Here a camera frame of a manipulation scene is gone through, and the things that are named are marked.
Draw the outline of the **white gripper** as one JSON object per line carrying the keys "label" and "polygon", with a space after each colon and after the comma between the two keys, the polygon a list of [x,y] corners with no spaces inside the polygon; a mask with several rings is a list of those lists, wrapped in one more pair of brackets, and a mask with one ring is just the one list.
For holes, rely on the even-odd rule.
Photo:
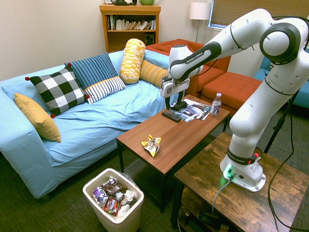
{"label": "white gripper", "polygon": [[165,98],[166,109],[170,110],[170,96],[176,93],[178,94],[177,104],[185,105],[183,99],[184,90],[188,89],[190,84],[190,79],[186,79],[180,83],[175,83],[175,80],[169,78],[167,80],[162,80],[160,95]]}

